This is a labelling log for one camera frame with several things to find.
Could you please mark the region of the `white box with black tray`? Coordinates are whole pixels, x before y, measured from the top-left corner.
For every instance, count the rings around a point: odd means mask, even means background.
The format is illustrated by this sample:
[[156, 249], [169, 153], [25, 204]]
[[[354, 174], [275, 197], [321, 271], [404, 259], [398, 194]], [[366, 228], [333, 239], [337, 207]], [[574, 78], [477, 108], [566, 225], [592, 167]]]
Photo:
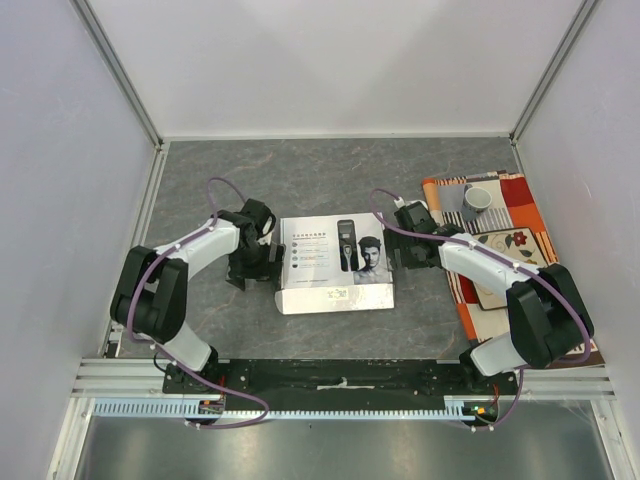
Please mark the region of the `white box with black tray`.
[[283, 218], [276, 306], [284, 315], [386, 310], [393, 276], [382, 223], [371, 213]]

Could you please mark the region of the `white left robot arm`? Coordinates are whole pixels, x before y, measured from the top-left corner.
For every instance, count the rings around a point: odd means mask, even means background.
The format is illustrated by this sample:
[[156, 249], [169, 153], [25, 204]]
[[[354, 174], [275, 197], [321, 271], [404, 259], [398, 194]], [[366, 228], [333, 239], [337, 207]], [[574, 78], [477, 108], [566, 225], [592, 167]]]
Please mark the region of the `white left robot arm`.
[[185, 382], [196, 392], [211, 392], [220, 378], [218, 353], [186, 322], [189, 281], [225, 258], [226, 282], [239, 290], [249, 281], [278, 286], [285, 247], [271, 240], [275, 226], [271, 209], [248, 199], [240, 211], [221, 210], [170, 244], [132, 248], [111, 302], [111, 319], [133, 339], [158, 345], [185, 367]]

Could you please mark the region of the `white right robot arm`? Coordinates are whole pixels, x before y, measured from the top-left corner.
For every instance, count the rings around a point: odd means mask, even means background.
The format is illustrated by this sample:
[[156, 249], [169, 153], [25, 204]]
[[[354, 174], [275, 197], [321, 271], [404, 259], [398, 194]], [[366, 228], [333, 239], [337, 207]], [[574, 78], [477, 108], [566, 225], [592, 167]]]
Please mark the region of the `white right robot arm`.
[[508, 331], [461, 356], [457, 377], [465, 391], [481, 393], [494, 375], [518, 367], [545, 369], [567, 361], [580, 346], [590, 348], [593, 323], [567, 268], [519, 262], [454, 224], [438, 225], [420, 201], [397, 198], [394, 203], [398, 225], [386, 227], [385, 233], [399, 249], [403, 266], [457, 274], [506, 303]]

